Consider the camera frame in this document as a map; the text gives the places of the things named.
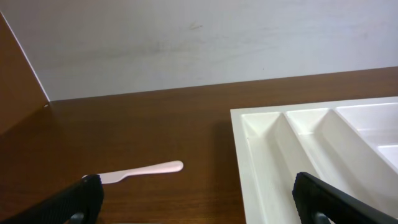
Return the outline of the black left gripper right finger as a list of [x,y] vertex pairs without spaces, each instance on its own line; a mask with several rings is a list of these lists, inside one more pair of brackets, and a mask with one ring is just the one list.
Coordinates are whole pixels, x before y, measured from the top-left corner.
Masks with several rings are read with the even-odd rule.
[[296,175],[292,191],[301,223],[397,224],[397,219],[307,172]]

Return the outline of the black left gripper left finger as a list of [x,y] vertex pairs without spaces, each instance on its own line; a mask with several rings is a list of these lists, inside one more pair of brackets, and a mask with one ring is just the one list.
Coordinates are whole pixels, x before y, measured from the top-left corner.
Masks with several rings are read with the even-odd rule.
[[98,174],[87,175],[78,182],[2,221],[3,224],[95,224],[104,200]]

